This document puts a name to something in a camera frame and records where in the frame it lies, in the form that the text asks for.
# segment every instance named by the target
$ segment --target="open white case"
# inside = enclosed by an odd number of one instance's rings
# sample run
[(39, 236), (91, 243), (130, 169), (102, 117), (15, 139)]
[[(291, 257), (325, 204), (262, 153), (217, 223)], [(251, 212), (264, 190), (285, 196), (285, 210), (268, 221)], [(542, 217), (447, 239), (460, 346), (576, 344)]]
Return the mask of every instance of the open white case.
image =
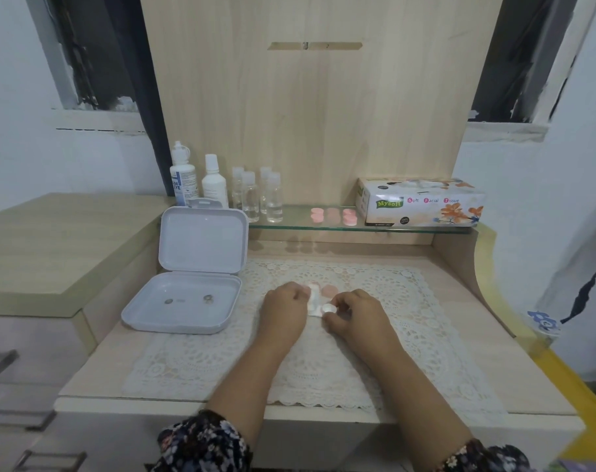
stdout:
[(196, 199), (162, 214), (154, 276), (121, 313), (141, 331), (212, 334), (224, 329), (241, 289), (247, 259), (247, 217), (241, 210)]

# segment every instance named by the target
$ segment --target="desk surface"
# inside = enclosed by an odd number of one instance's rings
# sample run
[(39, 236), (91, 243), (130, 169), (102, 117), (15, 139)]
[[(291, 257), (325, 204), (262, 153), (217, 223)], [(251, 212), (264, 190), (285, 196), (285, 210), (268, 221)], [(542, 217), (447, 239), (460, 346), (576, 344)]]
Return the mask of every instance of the desk surface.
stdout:
[[(546, 375), (430, 246), (250, 242), (248, 255), (286, 259), (331, 258), (336, 262), (418, 268), (509, 413), (576, 414)], [(156, 399), (125, 396), (122, 392), (134, 362), (152, 335), (118, 324), (60, 395), (63, 398)]]

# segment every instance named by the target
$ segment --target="hand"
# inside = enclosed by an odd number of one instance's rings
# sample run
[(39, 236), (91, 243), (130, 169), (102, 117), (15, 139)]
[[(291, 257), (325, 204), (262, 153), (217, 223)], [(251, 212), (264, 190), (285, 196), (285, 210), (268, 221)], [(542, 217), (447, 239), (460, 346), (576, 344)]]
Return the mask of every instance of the hand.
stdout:
[(356, 289), (335, 295), (331, 303), (338, 313), (351, 310), (350, 318), (345, 320), (338, 314), (326, 313), (322, 317), (324, 327), (341, 336), (372, 370), (404, 353), (390, 318), (376, 298)]
[(262, 302), (256, 341), (286, 356), (307, 324), (310, 293), (293, 281), (269, 290)]

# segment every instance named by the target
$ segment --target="person's left hand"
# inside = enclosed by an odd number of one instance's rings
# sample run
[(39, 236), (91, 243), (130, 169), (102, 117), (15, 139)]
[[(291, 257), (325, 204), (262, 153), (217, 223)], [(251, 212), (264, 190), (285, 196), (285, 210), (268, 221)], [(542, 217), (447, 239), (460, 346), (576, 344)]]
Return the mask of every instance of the person's left hand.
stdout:
[(256, 342), (286, 356), (307, 324), (310, 289), (290, 281), (269, 290), (262, 302)]

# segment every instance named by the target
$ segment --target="bottle label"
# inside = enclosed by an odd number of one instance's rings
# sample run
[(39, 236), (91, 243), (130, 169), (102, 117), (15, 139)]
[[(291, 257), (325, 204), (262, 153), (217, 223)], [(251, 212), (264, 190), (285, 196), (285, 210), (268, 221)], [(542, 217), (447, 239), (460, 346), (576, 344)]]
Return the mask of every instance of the bottle label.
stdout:
[(199, 198), (194, 172), (174, 172), (171, 175), (171, 181), (177, 205), (186, 206), (192, 199)]

